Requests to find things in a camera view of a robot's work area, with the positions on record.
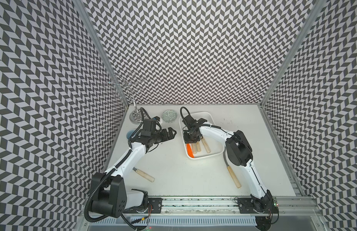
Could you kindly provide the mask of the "orange handle small sickle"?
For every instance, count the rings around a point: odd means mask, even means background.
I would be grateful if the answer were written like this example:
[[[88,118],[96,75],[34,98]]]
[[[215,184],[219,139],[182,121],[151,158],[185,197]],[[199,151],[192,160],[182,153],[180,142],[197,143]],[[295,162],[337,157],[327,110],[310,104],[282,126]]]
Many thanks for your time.
[[[186,147],[187,147],[187,153],[188,153],[188,156],[190,158],[194,158],[194,155],[193,155],[193,151],[192,151],[192,148],[191,148],[191,145],[189,143],[186,144]]]

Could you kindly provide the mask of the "blue blade wooden handle sickle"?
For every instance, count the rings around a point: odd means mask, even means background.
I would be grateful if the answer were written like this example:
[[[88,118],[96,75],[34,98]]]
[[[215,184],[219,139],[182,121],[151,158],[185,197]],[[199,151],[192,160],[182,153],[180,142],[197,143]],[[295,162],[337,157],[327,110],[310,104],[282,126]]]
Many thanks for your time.
[[[204,137],[201,139],[201,142],[202,142],[202,144],[203,144],[203,146],[204,146],[206,152],[207,152],[208,154],[211,153],[211,149],[210,149],[210,147],[209,147],[209,145],[208,145],[208,143],[207,143],[207,141],[205,140]]]

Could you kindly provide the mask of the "white plastic storage box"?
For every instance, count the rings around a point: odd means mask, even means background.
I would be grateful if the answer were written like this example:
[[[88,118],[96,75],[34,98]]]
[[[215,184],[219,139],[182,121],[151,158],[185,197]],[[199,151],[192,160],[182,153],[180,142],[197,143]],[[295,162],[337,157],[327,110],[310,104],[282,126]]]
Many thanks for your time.
[[[215,121],[213,120],[213,117],[209,112],[195,112],[195,113],[191,113],[191,116],[196,120],[199,120],[200,118],[206,119],[208,123],[215,125]],[[201,151],[200,152],[197,151],[196,153],[189,153],[187,145],[183,141],[183,146],[185,148],[185,154],[189,159],[201,160],[201,159],[214,157],[214,156],[223,154],[225,147],[224,147],[224,145],[221,144],[221,142],[216,141],[215,139],[213,139],[209,136],[206,136],[206,135],[204,135],[203,138],[205,139],[206,144],[209,147],[211,152],[207,152],[205,145],[202,143],[202,141],[200,141],[199,145],[200,145]]]

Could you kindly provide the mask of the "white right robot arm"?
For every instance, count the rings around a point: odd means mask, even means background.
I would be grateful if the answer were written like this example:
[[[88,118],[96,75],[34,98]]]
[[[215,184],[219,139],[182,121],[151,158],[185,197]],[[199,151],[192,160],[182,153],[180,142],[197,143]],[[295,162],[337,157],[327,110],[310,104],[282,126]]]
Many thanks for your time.
[[[227,159],[239,166],[250,189],[252,209],[259,214],[273,213],[275,202],[270,190],[264,185],[253,162],[252,148],[245,134],[227,131],[220,126],[209,123],[206,119],[194,119],[191,115],[182,118],[184,124],[183,139],[185,143],[196,143],[204,136],[222,143],[226,148]]]

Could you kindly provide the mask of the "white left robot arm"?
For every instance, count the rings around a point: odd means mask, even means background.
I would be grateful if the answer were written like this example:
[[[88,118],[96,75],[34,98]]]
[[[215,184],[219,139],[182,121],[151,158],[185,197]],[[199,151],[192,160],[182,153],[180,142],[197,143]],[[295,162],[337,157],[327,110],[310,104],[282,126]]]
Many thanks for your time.
[[[88,222],[98,222],[107,217],[118,218],[129,209],[145,212],[149,208],[148,192],[126,190],[124,178],[154,145],[170,141],[177,132],[169,127],[163,129],[159,117],[151,118],[144,108],[140,109],[141,123],[127,140],[126,152],[103,173],[91,179],[89,197],[84,207]]]

